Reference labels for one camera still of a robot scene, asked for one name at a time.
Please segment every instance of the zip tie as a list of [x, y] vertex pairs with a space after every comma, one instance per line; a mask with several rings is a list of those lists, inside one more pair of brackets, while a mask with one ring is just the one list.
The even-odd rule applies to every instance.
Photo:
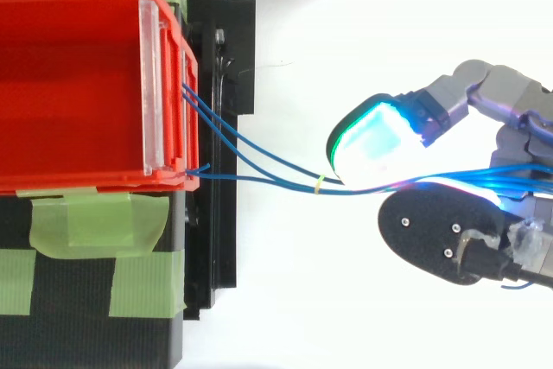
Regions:
[[315, 194], [319, 194], [319, 189], [321, 189], [322, 181], [325, 180], [325, 175], [320, 175], [319, 179], [317, 180], [317, 184], [315, 185]]

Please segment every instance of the connector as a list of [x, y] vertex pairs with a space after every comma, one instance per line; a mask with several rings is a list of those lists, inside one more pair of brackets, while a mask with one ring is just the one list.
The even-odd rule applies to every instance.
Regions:
[[517, 281], [522, 266], [502, 251], [490, 248], [483, 239], [471, 239], [463, 251], [461, 268], [491, 280]]

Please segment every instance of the blue wire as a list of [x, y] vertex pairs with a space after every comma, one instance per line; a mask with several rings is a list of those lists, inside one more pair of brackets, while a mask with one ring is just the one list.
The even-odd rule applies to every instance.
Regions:
[[[196, 94], [194, 92], [194, 90], [192, 88], [190, 88], [189, 86], [187, 86], [186, 84], [182, 84], [182, 86], [184, 87], [185, 90], [187, 90], [187, 92], [196, 100], [198, 101], [198, 103], [200, 104], [200, 107], [204, 109], [205, 112], [207, 112], [208, 115], [210, 115], [211, 117], [215, 118], [217, 121], [219, 121], [221, 123], [221, 125], [223, 127], [225, 127], [228, 131], [230, 131], [235, 137], [237, 137], [238, 139], [242, 140], [244, 143], [246, 143], [248, 146], [252, 147], [253, 149], [257, 150], [259, 153], [261, 153], [262, 155], [265, 155], [267, 157], [270, 157], [271, 159], [283, 164], [284, 166], [288, 167], [288, 168], [291, 168], [293, 170], [296, 170], [300, 173], [303, 173], [304, 175], [307, 175], [307, 176], [310, 176], [310, 177], [313, 177], [315, 179], [318, 179], [321, 175], [318, 175], [314, 172], [311, 172], [309, 170], [306, 170], [300, 166], [297, 166], [296, 164], [292, 163], [292, 162], [288, 162], [284, 159], [282, 159], [281, 157], [277, 156], [277, 155], [274, 155], [273, 153], [269, 152], [268, 150], [265, 150], [261, 147], [259, 147], [258, 145], [256, 145], [254, 142], [252, 142], [251, 140], [249, 140], [248, 138], [242, 136], [240, 133], [238, 133], [236, 130], [234, 130], [234, 128], [228, 124], [223, 118], [219, 117], [210, 107], [209, 105], [207, 105], [206, 103], [203, 102], [203, 100], [198, 96], [198, 94]], [[329, 177], [325, 177], [323, 179], [323, 181], [326, 181], [328, 183], [333, 183], [334, 185], [343, 185], [343, 183], [339, 180], [336, 180], [336, 179], [332, 179], [332, 178], [329, 178]]]
[[254, 168], [257, 172], [261, 173], [262, 175], [265, 175], [274, 181], [277, 181], [281, 184], [288, 185], [288, 186], [300, 186], [304, 187], [306, 189], [309, 189], [309, 187], [300, 185], [298, 183], [294, 183], [292, 181], [287, 181], [283, 179], [282, 177], [273, 175], [272, 173], [268, 172], [265, 169], [262, 169], [259, 167], [256, 163], [252, 162], [250, 159], [248, 159], [246, 156], [244, 156], [226, 137], [225, 135], [217, 128], [217, 126], [209, 119], [209, 117], [198, 107], [191, 98], [189, 98], [185, 93], [182, 94], [182, 97], [187, 101], [187, 103], [195, 109], [195, 111], [200, 115], [200, 117], [209, 125], [209, 127], [213, 130], [213, 132], [223, 141], [223, 143], [226, 144], [226, 146], [234, 153], [236, 156], [238, 156], [240, 159], [242, 159], [247, 165]]
[[[271, 179], [265, 179], [261, 177], [255, 177], [255, 176], [242, 176], [242, 175], [214, 175], [214, 174], [202, 174], [197, 173], [192, 170], [187, 171], [187, 173], [191, 176], [198, 176], [201, 179], [211, 179], [211, 180], [226, 180], [226, 181], [254, 181], [259, 183], [265, 183], [269, 185], [278, 186], [280, 188], [285, 188], [288, 190], [294, 190], [296, 192], [302, 192], [305, 194], [314, 194], [315, 188], [309, 187], [309, 186], [290, 186], [284, 183], [280, 183], [277, 181], [272, 181]], [[373, 193], [379, 193], [379, 192], [390, 192], [392, 190], [396, 190], [397, 187], [408, 185], [414, 181], [409, 180], [402, 182], [401, 185], [394, 184], [394, 185], [386, 185], [380, 188], [372, 188], [372, 189], [364, 189], [364, 190], [334, 190], [334, 189], [319, 189], [318, 194], [327, 194], [327, 195], [335, 195], [335, 196], [348, 196], [348, 195], [359, 195], [359, 194], [373, 194]]]
[[[242, 159], [246, 164], [248, 164], [249, 166], [254, 168], [257, 172], [273, 179], [273, 181], [276, 181], [276, 183], [272, 183], [270, 181], [263, 180], [264, 183], [269, 183], [270, 182], [270, 184], [275, 184], [277, 186], [281, 186], [282, 188], [289, 188], [291, 190], [298, 190], [298, 191], [303, 191], [303, 192], [307, 192], [307, 193], [314, 193], [315, 192], [315, 188], [313, 188], [313, 187], [302, 185], [302, 184], [299, 184], [299, 183], [294, 183], [292, 181], [287, 181], [287, 180], [285, 180], [285, 179], [283, 179], [279, 176], [276, 176], [276, 175], [271, 174], [270, 172], [267, 172], [266, 170], [260, 168], [254, 162], [250, 161], [246, 156], [244, 156], [242, 153], [240, 153], [238, 151], [238, 149], [223, 135], [223, 133], [209, 119], [209, 117], [205, 114], [205, 112], [202, 111], [193, 102], [193, 100], [186, 95], [186, 93], [183, 93], [182, 97], [188, 102], [188, 104], [192, 108], [194, 108], [194, 110], [196, 112], [198, 112], [198, 114], [201, 116], [201, 118], [210, 126], [210, 128], [215, 132], [215, 134], [219, 138], [221, 138], [221, 140], [228, 146], [228, 148], [235, 155], [237, 155], [240, 159]], [[338, 195], [338, 194], [347, 194], [347, 195], [371, 194], [371, 193], [375, 193], [375, 192], [382, 192], [382, 191], [385, 191], [385, 190], [391, 190], [393, 188], [399, 188], [399, 187], [404, 186], [406, 184], [410, 184], [414, 181], [418, 181], [420, 179], [423, 179], [423, 178], [426, 178], [426, 177], [431, 177], [431, 176], [447, 177], [447, 178], [458, 180], [458, 181], [464, 181], [466, 183], [470, 183], [470, 184], [474, 184], [476, 186], [479, 186], [481, 188], [490, 188], [490, 189], [502, 188], [502, 189], [508, 189], [508, 190], [518, 190], [518, 191], [522, 190], [522, 191], [527, 191], [527, 192], [553, 193], [553, 186], [551, 186], [551, 184], [549, 184], [548, 182], [541, 182], [540, 183], [542, 186], [546, 186], [546, 188], [531, 188], [530, 184], [535, 184], [535, 183], [529, 183], [529, 182], [527, 182], [529, 180], [525, 179], [525, 178], [512, 178], [512, 179], [517, 179], [517, 180], [521, 180], [521, 179], [523, 180], [523, 181], [519, 181], [517, 183], [513, 183], [513, 182], [508, 183], [509, 179], [505, 178], [505, 182], [500, 183], [500, 184], [489, 183], [489, 181], [486, 180], [486, 177], [484, 177], [484, 179], [482, 179], [482, 177], [478, 177], [478, 179], [475, 178], [475, 176], [479, 176], [479, 175], [489, 175], [491, 173], [504, 173], [504, 172], [513, 172], [513, 171], [529, 170], [529, 169], [539, 170], [539, 171], [543, 171], [543, 172], [546, 172], [546, 173], [553, 173], [553, 168], [547, 168], [545, 166], [536, 165], [536, 164], [520, 164], [520, 165], [503, 166], [503, 167], [491, 168], [491, 169], [478, 169], [478, 170], [468, 170], [468, 171], [465, 171], [465, 172], [451, 172], [451, 173], [443, 173], [443, 174], [437, 174], [437, 175], [420, 176], [420, 177], [410, 179], [408, 181], [403, 181], [403, 182], [400, 182], [400, 183], [394, 183], [394, 184], [386, 185], [386, 186], [379, 187], [379, 188], [355, 190], [355, 191], [340, 191], [340, 190], [320, 189], [318, 193], [319, 194], [336, 194], [336, 195]], [[194, 173], [199, 173], [199, 172], [197, 170], [195, 172], [194, 171], [190, 172], [191, 175], [194, 175]], [[313, 177], [319, 177], [317, 174], [314, 174], [313, 172], [309, 172], [309, 173], [314, 175]], [[254, 178], [253, 176], [231, 176], [231, 175], [226, 175], [224, 178], [223, 177], [218, 177], [217, 175], [204, 175], [203, 177], [205, 179], [215, 179], [215, 180], [219, 178], [219, 179], [227, 179], [227, 180], [254, 180], [254, 179], [256, 179], [255, 181], [258, 181], [257, 179], [259, 179], [259, 178]]]
[[526, 283], [522, 285], [502, 285], [502, 289], [526, 289], [530, 287], [533, 283]]

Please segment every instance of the red plastic bin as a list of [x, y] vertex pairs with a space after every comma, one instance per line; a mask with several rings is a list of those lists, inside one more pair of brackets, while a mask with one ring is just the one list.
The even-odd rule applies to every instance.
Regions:
[[0, 0], [0, 193], [194, 190], [198, 64], [164, 0]]

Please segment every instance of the white background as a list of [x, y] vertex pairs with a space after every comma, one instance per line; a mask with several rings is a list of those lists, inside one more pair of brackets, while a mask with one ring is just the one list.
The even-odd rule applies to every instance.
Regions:
[[[239, 129], [329, 175], [328, 133], [374, 93], [416, 90], [472, 58], [551, 88], [552, 4], [257, 0], [255, 114]], [[445, 169], [484, 168], [498, 127], [473, 111], [432, 147]], [[242, 162], [238, 173], [255, 174]], [[458, 287], [406, 264], [379, 235], [383, 198], [239, 183], [238, 288], [221, 290], [200, 321], [185, 321], [179, 367], [550, 366], [551, 290]]]

